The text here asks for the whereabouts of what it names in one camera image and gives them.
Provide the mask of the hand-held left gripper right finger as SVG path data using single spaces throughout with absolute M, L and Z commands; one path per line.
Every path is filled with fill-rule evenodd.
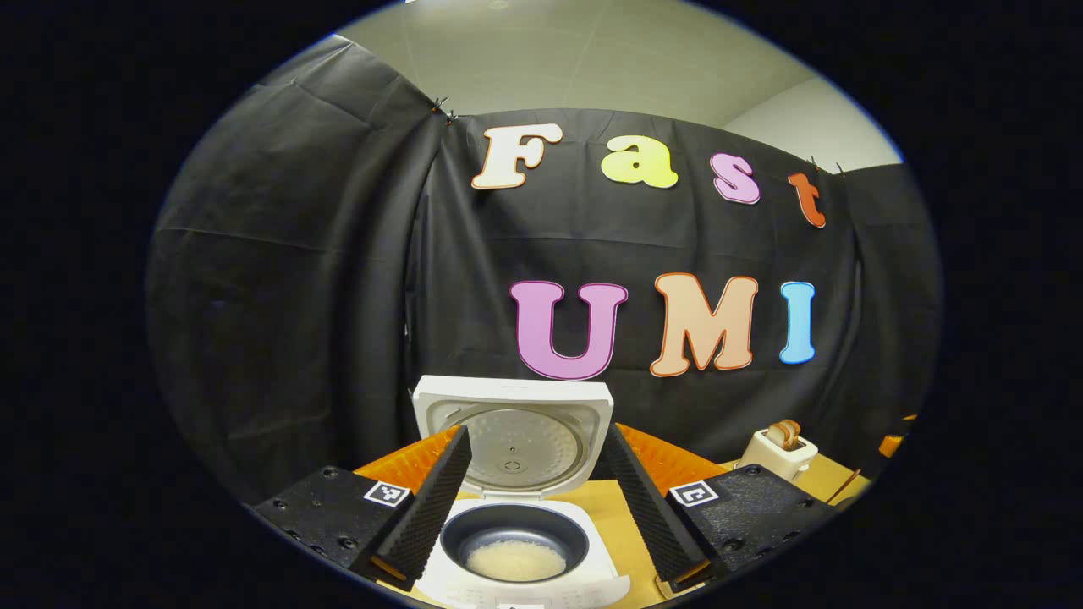
M 727 470 L 619 423 L 608 427 L 603 450 L 674 593 L 751 570 L 838 513 L 762 465 Z

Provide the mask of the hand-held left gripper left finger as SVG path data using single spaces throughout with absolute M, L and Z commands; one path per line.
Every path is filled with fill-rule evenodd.
M 317 556 L 409 592 L 464 482 L 468 429 L 400 448 L 356 471 L 324 466 L 258 505 L 256 519 Z

